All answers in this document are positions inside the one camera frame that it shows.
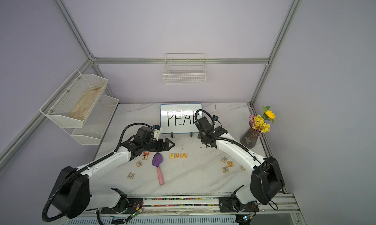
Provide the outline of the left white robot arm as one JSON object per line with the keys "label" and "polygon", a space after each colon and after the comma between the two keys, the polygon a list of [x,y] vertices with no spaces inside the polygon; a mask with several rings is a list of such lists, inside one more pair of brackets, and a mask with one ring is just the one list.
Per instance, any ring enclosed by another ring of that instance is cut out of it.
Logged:
{"label": "left white robot arm", "polygon": [[80,167],[68,166],[61,170],[42,210],[42,220],[52,222],[66,216],[79,216],[86,210],[111,208],[122,213],[130,207],[128,195],[116,187],[109,191],[94,192],[93,186],[101,177],[144,152],[167,152],[174,143],[160,139],[162,127],[133,123],[121,132],[113,151]]}

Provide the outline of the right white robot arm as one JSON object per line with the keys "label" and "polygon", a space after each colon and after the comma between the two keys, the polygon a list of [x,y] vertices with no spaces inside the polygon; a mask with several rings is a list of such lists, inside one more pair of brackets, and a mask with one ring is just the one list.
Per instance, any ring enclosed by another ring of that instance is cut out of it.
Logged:
{"label": "right white robot arm", "polygon": [[244,211],[253,202],[270,205],[278,210],[273,198],[285,186],[278,161],[270,156],[259,155],[236,141],[223,127],[216,127],[214,118],[211,123],[206,117],[194,118],[198,129],[198,139],[206,147],[219,149],[228,154],[251,175],[248,186],[242,185],[231,195],[231,209]]}

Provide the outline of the wooden block blue R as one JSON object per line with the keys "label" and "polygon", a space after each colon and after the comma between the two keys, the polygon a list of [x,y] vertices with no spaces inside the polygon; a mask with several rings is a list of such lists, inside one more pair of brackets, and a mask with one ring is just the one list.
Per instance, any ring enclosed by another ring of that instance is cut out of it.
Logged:
{"label": "wooden block blue R", "polygon": [[228,158],[224,156],[224,157],[221,158],[221,161],[222,161],[223,163],[226,163],[226,162],[228,161]]}

